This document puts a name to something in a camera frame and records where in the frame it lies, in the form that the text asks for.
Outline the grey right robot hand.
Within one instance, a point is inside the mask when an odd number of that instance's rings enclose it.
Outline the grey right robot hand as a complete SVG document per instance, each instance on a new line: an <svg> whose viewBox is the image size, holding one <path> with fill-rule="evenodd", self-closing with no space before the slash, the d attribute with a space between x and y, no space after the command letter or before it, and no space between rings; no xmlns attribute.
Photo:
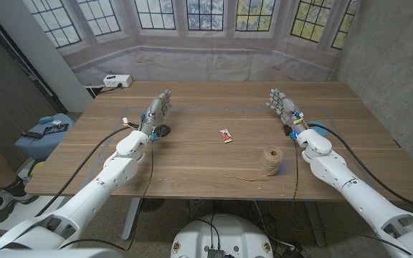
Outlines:
<svg viewBox="0 0 413 258"><path fill-rule="evenodd" d="M293 133L298 136L308 129L303 113L298 106L278 88L271 89L270 98L266 105L280 117L287 135Z"/></svg>

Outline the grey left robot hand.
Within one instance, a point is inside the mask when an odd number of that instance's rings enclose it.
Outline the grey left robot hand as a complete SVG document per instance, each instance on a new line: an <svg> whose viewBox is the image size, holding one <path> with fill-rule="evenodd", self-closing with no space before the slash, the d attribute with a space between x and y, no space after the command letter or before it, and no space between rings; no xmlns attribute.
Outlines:
<svg viewBox="0 0 413 258"><path fill-rule="evenodd" d="M172 106L171 91L165 90L148 106L140 131L151 135L155 128L162 124Z"/></svg>

